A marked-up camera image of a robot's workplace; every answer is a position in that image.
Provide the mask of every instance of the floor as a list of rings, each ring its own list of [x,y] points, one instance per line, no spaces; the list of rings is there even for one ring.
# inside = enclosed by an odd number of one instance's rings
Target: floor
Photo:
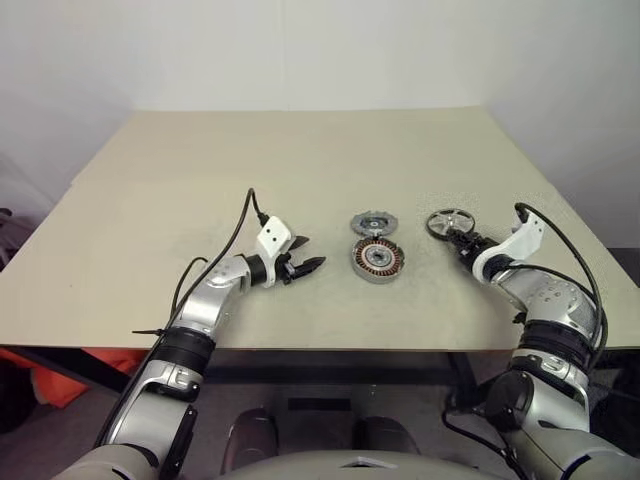
[[[640,287],[640,248],[610,248],[609,252]]]
[[[477,357],[479,379],[504,368],[504,355]],[[205,385],[196,403],[195,438],[181,477],[218,476],[229,427],[243,411],[264,406],[278,423],[281,453],[301,449],[348,448],[356,416],[388,416],[402,423],[423,455],[477,466],[503,478],[515,478],[501,459],[484,447],[445,429],[440,412],[447,387],[417,385]],[[346,398],[352,412],[288,411],[295,397]],[[0,478],[45,480],[89,450],[114,397],[89,391],[64,410],[40,406],[18,430],[0,436]],[[479,419],[455,419],[498,441]]]

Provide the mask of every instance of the black table frame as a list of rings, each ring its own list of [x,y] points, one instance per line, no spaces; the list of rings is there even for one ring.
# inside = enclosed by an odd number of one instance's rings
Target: black table frame
[[[118,396],[130,376],[79,348],[5,346],[8,350],[69,378]],[[249,355],[260,355],[260,350]],[[304,351],[294,352],[300,355]],[[398,352],[381,352],[394,355]],[[465,352],[446,352],[446,367],[363,366],[217,366],[205,374],[205,383],[272,384],[412,384],[445,385],[456,389],[459,405],[474,405],[484,398],[491,380],[478,385]],[[640,349],[607,350],[596,368],[624,368],[640,361]]]

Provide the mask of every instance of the gear ring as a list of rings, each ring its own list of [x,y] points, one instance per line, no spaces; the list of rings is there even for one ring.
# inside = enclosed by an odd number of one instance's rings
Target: gear ring
[[[368,282],[389,283],[404,267],[404,252],[385,238],[366,237],[353,246],[351,265]]]
[[[398,228],[398,219],[387,212],[369,210],[353,217],[351,228],[359,235],[380,237],[392,234]]]

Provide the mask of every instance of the white wall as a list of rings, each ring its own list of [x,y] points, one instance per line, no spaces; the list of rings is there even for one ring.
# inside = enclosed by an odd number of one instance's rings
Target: white wall
[[[46,212],[132,109],[484,104],[637,246],[639,25],[638,0],[0,0],[0,204]]]

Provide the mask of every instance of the black cable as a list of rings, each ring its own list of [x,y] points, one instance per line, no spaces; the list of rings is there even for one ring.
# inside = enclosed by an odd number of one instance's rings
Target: black cable
[[[591,269],[587,265],[587,262],[585,262],[582,255],[580,255],[580,252],[578,251],[578,249],[573,245],[573,243],[571,243],[571,240],[569,240],[569,238],[564,234],[564,232],[560,230],[560,228],[555,223],[553,223],[553,221],[551,221],[546,215],[544,215],[542,212],[540,212],[536,208],[532,207],[527,203],[518,202],[515,204],[515,209],[519,212],[523,210],[529,210],[531,213],[537,215],[543,222],[545,222],[556,233],[556,235],[558,235],[560,240],[562,240],[562,242],[571,251],[575,259],[578,261],[578,263],[582,267],[582,270],[584,271],[584,274],[587,276],[587,279],[589,280],[589,286],[591,287],[591,292],[593,293],[592,300],[596,307],[596,325],[599,325],[601,327],[600,330],[604,333],[605,326],[603,323],[603,308],[602,308],[602,298],[600,296],[600,290],[598,289],[598,284],[596,283],[596,279],[593,276],[593,273],[591,273]],[[597,329],[594,330],[593,336],[591,338],[592,344],[595,343],[596,341],[597,333],[598,333],[598,330]],[[596,362],[600,359],[600,356],[602,355],[602,351],[604,350],[604,347],[605,347],[605,342],[603,342],[602,340],[606,341],[606,337],[603,335],[600,336],[600,343],[598,345],[598,348],[596,349],[596,354],[591,358],[591,361],[589,362],[589,367],[587,369],[588,371],[591,371],[593,367],[595,367]]]
[[[554,276],[556,276],[558,278],[561,278],[562,280],[564,280],[566,282],[573,283],[574,285],[576,285],[586,296],[588,296],[591,299],[591,301],[594,303],[594,305],[596,304],[597,300],[596,300],[594,294],[592,292],[590,292],[587,287],[582,285],[577,280],[571,278],[569,275],[565,275],[564,273],[558,272],[557,270],[553,270],[552,268],[543,267],[541,265],[526,264],[526,265],[510,265],[508,267],[505,267],[504,270],[539,270],[541,272],[545,272],[545,273],[548,273],[550,275],[554,275]],[[589,360],[589,365],[587,367],[588,371],[593,370],[593,367],[595,367],[595,365],[600,360],[600,357],[602,356],[602,353],[604,352],[604,347],[607,344],[607,338],[608,337],[609,337],[609,321],[607,319],[606,312],[603,310],[602,311],[602,318],[600,319],[600,342],[598,342],[598,346],[596,347],[595,352],[593,353],[591,359]]]
[[[444,424],[445,427],[447,427],[449,430],[452,430],[464,437],[467,437],[470,440],[473,440],[474,442],[478,442],[482,445],[484,445],[485,447],[487,447],[489,450],[491,450],[493,453],[495,453],[496,455],[500,455],[502,458],[505,458],[505,451],[503,448],[498,447],[496,444],[491,443],[489,440],[487,440],[486,438],[482,438],[480,435],[476,435],[475,433],[469,432],[468,430],[464,430],[460,427],[455,426],[453,423],[449,422],[449,419],[447,418],[447,415],[451,412],[453,412],[454,410],[450,410],[450,409],[444,409],[442,412],[442,415],[440,415],[440,419],[442,420],[442,423]]]
[[[151,358],[155,354],[158,346],[160,345],[160,342],[162,341],[162,334],[166,331],[166,329],[176,319],[176,317],[179,314],[180,310],[182,310],[182,307],[184,307],[184,303],[185,303],[186,299],[189,298],[189,295],[191,295],[193,293],[193,291],[200,284],[200,282],[202,280],[204,280],[204,278],[211,272],[211,270],[213,270],[213,268],[218,264],[218,262],[222,259],[222,257],[224,257],[226,255],[226,253],[229,251],[229,249],[231,248],[231,246],[235,242],[236,238],[238,237],[238,233],[240,233],[240,228],[242,228],[242,224],[244,223],[244,220],[245,220],[245,218],[247,216],[247,210],[249,209],[249,201],[250,200],[253,200],[253,206],[256,209],[256,214],[258,215],[258,219],[260,220],[260,224],[263,225],[262,222],[264,221],[264,223],[266,223],[266,221],[269,219],[269,216],[266,213],[264,213],[264,212],[262,212],[262,211],[257,209],[258,202],[255,199],[255,192],[254,192],[253,188],[250,188],[249,190],[247,190],[247,195],[246,195],[246,197],[244,199],[244,204],[242,206],[242,212],[240,213],[240,218],[238,219],[238,223],[236,224],[236,228],[233,230],[233,233],[231,234],[231,237],[229,238],[229,241],[224,246],[222,251],[218,254],[218,256],[213,260],[213,262],[211,262],[207,266],[207,268],[204,269],[200,275],[198,275],[198,278],[196,278],[196,280],[189,286],[189,288],[187,289],[185,294],[182,296],[180,302],[176,305],[175,310],[170,315],[170,318],[169,318],[169,321],[167,322],[166,327],[164,329],[158,329],[158,330],[154,331],[154,333],[158,332],[158,334],[159,334],[158,335],[158,339],[153,344],[151,349],[149,349],[149,351],[147,352],[147,355],[145,356],[144,360],[142,361],[143,365],[146,364],[146,362],[149,360],[149,358]],[[105,441],[105,437],[106,437],[106,435],[108,433],[107,429],[109,428],[109,426],[111,425],[111,423],[115,419],[115,416],[116,416],[117,412],[120,410],[120,408],[124,404],[125,400],[131,394],[131,391],[132,391],[133,387],[135,386],[136,382],[138,381],[138,379],[140,378],[141,374],[142,374],[142,369],[139,368],[136,371],[136,373],[131,377],[131,379],[129,380],[129,383],[127,383],[127,386],[125,387],[124,391],[122,392],[120,397],[118,397],[118,400],[116,401],[116,403],[111,408],[111,411],[109,412],[109,415],[107,415],[107,419],[105,420],[105,423],[102,425],[102,428],[100,429],[100,432],[98,433],[98,437],[96,438],[96,441],[94,443],[94,448],[97,448],[97,447],[103,445],[103,442]]]
[[[173,309],[173,311],[171,313],[168,325],[170,325],[175,320],[175,317],[178,315],[180,310],[182,310],[182,307],[184,307],[184,304],[185,304],[187,298],[189,298],[189,295],[191,295],[193,293],[193,291],[196,289],[196,287],[200,284],[200,282],[202,282],[207,277],[207,275],[209,275],[209,273],[211,273],[211,270],[213,270],[215,268],[215,266],[218,264],[218,262],[220,262],[220,260],[222,260],[222,257],[224,257],[227,254],[227,252],[229,251],[229,249],[231,248],[233,243],[236,241],[236,238],[238,238],[238,234],[240,233],[240,229],[242,228],[242,225],[244,224],[244,220],[247,217],[247,210],[249,209],[249,201],[250,200],[253,201],[253,208],[256,210],[256,214],[258,215],[258,219],[260,220],[260,225],[261,226],[264,225],[262,223],[263,221],[264,221],[264,223],[267,223],[267,220],[269,219],[269,216],[266,213],[260,211],[260,209],[258,208],[258,201],[256,200],[256,193],[253,190],[253,188],[250,188],[249,190],[247,190],[247,195],[246,195],[246,197],[244,199],[244,204],[242,206],[242,211],[240,212],[240,218],[238,218],[238,223],[236,224],[236,228],[233,230],[233,233],[231,234],[231,237],[229,237],[229,241],[222,248],[222,250],[220,251],[218,256],[216,258],[214,258],[213,261],[211,263],[209,263],[209,265],[207,265],[207,268],[205,268],[200,273],[200,275],[198,275],[198,277],[189,286],[189,288],[184,293],[184,295],[182,295],[182,298],[180,299],[180,302],[176,305],[176,308]]]
[[[500,458],[502,458],[505,461],[507,466],[515,472],[515,474],[518,476],[520,480],[528,480],[527,474],[524,472],[524,470],[522,469],[522,467],[520,466],[520,464],[518,463],[518,461],[515,459],[515,457],[513,456],[513,454],[508,448],[506,447],[500,448],[499,446],[490,442],[486,438],[483,438],[480,435],[476,435],[473,432],[460,428],[452,424],[451,422],[449,422],[447,415],[451,412],[456,411],[454,408],[450,406],[450,399],[451,397],[449,397],[449,399],[447,400],[447,406],[442,411],[442,415],[440,415],[442,424],[445,427],[447,427],[449,430],[456,432],[457,434],[462,435],[463,437],[467,437],[469,440],[473,440],[474,442],[484,445],[493,453],[495,453],[496,455],[499,455]]]
[[[178,296],[180,295],[180,290],[182,290],[182,284],[184,283],[185,279],[187,278],[187,275],[189,275],[189,272],[191,271],[191,269],[193,268],[193,266],[195,265],[196,262],[208,262],[209,260],[207,260],[204,257],[196,257],[193,260],[191,260],[191,262],[189,262],[189,265],[187,265],[187,268],[184,269],[184,272],[182,272],[182,275],[180,276],[180,280],[178,280],[178,284],[176,285],[175,290],[173,291],[173,299],[171,300],[171,312],[170,315],[173,315],[176,311],[176,307],[178,305]]]

